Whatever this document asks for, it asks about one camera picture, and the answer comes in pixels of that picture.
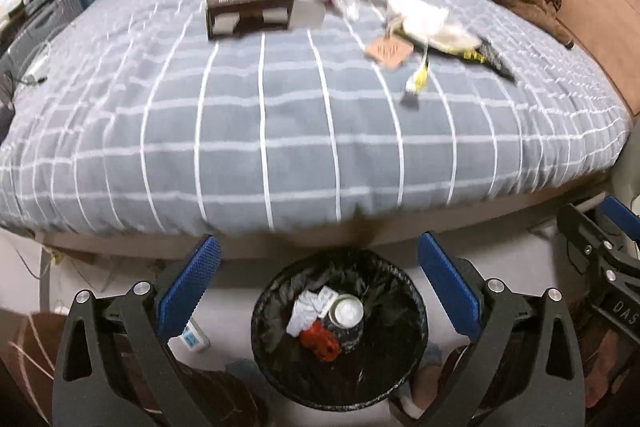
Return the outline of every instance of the plaid bed sheet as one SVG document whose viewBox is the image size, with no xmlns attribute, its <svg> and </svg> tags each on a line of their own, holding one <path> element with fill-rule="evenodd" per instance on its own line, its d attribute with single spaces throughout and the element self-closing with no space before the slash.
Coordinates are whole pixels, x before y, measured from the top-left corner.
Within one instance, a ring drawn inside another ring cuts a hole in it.
<svg viewBox="0 0 640 427">
<path fill-rule="evenodd" d="M 6 227 L 292 230 L 561 185 L 613 165 L 631 122 L 581 49 L 488 0 L 447 6 L 517 85 L 479 64 L 364 58 L 384 14 L 209 42 L 204 0 L 97 0 L 51 43 L 0 147 Z"/>
</svg>

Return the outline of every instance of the trash bin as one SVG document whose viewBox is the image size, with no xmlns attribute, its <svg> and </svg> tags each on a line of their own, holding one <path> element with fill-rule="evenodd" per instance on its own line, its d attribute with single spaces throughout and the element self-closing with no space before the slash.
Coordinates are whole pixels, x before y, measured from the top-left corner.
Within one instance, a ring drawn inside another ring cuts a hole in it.
<svg viewBox="0 0 640 427">
<path fill-rule="evenodd" d="M 322 362 L 286 333 L 304 290 L 329 286 L 364 306 L 356 347 Z M 321 252 L 284 268 L 258 298 L 251 324 L 255 362 L 284 396 L 327 411 L 363 409 L 385 399 L 426 349 L 427 314 L 409 276 L 368 250 Z"/>
</svg>

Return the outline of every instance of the hang tag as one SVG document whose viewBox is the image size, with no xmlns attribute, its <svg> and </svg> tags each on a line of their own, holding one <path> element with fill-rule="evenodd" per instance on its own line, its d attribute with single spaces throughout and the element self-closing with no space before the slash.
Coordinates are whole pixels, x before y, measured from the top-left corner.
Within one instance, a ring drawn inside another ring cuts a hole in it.
<svg viewBox="0 0 640 427">
<path fill-rule="evenodd" d="M 395 70 L 414 50 L 414 45 L 395 35 L 382 36 L 364 49 L 364 54 Z"/>
</svg>

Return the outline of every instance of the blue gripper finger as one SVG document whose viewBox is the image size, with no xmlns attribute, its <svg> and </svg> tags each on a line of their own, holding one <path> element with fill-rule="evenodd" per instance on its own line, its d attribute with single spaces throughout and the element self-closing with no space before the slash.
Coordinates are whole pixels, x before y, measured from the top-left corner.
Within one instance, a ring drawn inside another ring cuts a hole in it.
<svg viewBox="0 0 640 427">
<path fill-rule="evenodd" d="M 626 208 L 618 198 L 615 196 L 607 196 L 604 201 L 598 205 L 598 208 L 605 216 L 609 217 L 620 230 L 628 235 L 630 239 L 633 241 L 640 239 L 640 218 Z"/>
<path fill-rule="evenodd" d="M 480 302 L 430 233 L 418 242 L 418 262 L 454 329 L 476 341 L 482 333 Z"/>
<path fill-rule="evenodd" d="M 210 235 L 202 241 L 157 305 L 156 335 L 167 342 L 181 335 L 200 298 L 220 267 L 220 245 Z"/>
</svg>

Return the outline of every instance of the brown box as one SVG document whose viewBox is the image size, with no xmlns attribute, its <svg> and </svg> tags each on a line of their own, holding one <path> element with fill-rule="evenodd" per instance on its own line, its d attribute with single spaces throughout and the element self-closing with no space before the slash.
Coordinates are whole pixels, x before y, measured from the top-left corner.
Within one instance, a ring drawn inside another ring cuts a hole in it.
<svg viewBox="0 0 640 427">
<path fill-rule="evenodd" d="M 250 31 L 286 29 L 293 0 L 207 0 L 209 40 Z"/>
</svg>

